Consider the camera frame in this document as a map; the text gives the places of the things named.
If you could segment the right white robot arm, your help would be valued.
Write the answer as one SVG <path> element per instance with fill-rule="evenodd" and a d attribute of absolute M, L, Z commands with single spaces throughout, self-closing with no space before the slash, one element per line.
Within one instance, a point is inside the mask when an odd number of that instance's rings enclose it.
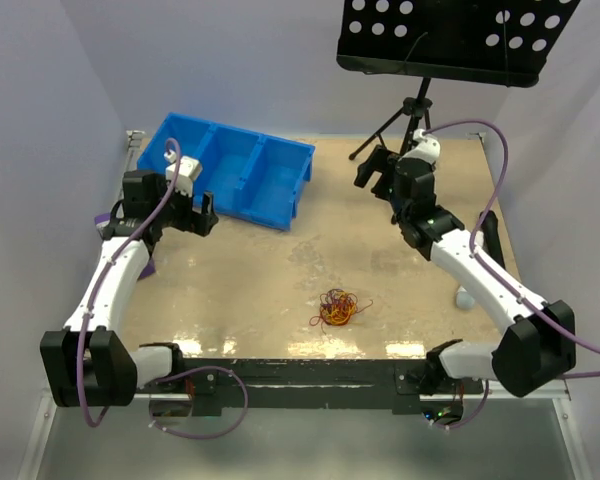
<path fill-rule="evenodd" d="M 501 334 L 496 344 L 452 340 L 430 350 L 421 385 L 446 393 L 464 378 L 495 380 L 524 397 L 574 368 L 575 314 L 565 302 L 549 303 L 517 282 L 438 205 L 432 165 L 438 154 L 419 145 L 401 157 L 377 145 L 354 180 L 364 187 L 379 173 L 372 192 L 390 203 L 404 241 L 464 287 Z"/>

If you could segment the blue three-compartment plastic bin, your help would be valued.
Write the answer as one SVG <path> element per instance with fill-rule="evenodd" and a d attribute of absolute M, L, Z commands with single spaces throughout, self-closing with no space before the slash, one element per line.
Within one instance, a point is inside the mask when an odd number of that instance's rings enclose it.
<path fill-rule="evenodd" d="M 166 140 L 176 139 L 202 172 L 193 204 L 206 191 L 215 210 L 257 225 L 288 231 L 311 180 L 315 147 L 264 133 L 170 113 L 137 160 L 137 167 L 163 173 Z"/>

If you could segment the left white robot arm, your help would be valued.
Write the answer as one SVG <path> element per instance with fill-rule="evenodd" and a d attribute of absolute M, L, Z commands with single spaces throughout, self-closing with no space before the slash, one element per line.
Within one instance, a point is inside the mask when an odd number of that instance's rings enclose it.
<path fill-rule="evenodd" d="M 204 193 L 200 210 L 192 206 L 201 171 L 198 161 L 186 157 L 164 173 L 125 173 L 87 291 L 64 326 L 45 332 L 40 342 L 57 405 L 126 406 L 151 382 L 165 392 L 185 385 L 187 368 L 174 343 L 149 343 L 130 352 L 116 331 L 164 229 L 204 237 L 217 224 L 212 193 Z"/>

